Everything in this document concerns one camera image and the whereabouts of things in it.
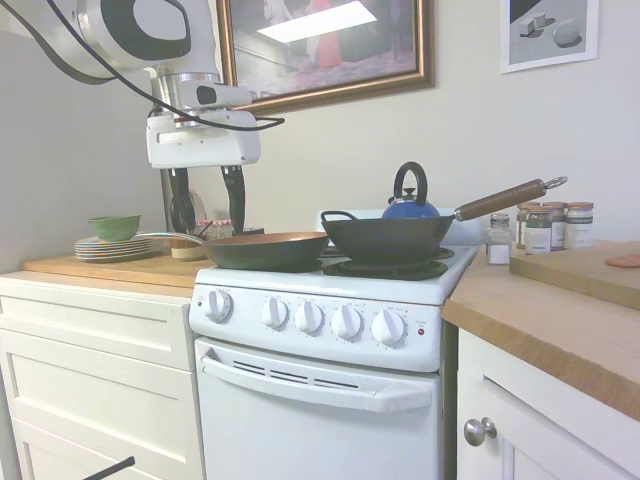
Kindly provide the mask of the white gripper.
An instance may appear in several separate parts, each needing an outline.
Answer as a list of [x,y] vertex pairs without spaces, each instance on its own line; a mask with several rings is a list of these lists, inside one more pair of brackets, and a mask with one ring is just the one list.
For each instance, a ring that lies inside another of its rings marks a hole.
[[172,115],[162,115],[147,119],[146,140],[151,166],[171,169],[170,216],[174,228],[192,227],[192,201],[188,172],[184,168],[221,166],[234,235],[243,234],[246,193],[241,166],[256,163],[260,158],[257,131],[234,131],[202,124],[177,127]]

